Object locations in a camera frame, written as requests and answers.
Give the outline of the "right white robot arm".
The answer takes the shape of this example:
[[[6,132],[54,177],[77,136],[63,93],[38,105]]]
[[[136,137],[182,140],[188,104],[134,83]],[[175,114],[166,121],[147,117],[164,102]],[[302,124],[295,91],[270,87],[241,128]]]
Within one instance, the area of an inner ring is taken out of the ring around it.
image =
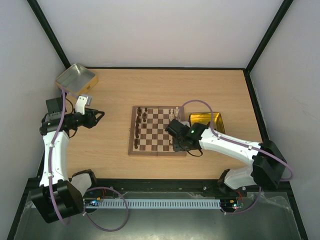
[[[257,185],[274,191],[286,164],[264,142],[242,140],[204,124],[189,125],[181,105],[109,109],[96,126],[77,133],[70,166],[85,166],[98,178],[217,179],[229,196]]]

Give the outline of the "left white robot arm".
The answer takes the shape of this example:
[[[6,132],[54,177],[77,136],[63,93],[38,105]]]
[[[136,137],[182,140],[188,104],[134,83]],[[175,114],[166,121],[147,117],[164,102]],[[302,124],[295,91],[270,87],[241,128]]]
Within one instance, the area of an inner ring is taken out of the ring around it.
[[[59,114],[56,119],[42,123],[40,134],[44,143],[44,165],[39,187],[31,191],[31,200],[46,223],[77,215],[83,210],[83,196],[97,185],[91,169],[68,177],[67,150],[70,131],[79,127],[91,129],[105,113],[85,108],[84,113]]]

